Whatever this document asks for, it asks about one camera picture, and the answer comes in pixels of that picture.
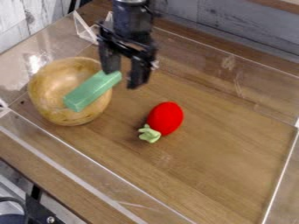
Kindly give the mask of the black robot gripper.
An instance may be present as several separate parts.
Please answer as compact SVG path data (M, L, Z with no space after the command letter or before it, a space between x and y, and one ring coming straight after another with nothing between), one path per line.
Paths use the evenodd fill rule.
M106 74L121 70L121 57L131 59L127 87L137 89L151 76L158 52L153 38L155 21L151 0L113 0L113 18L99 22L99 58Z

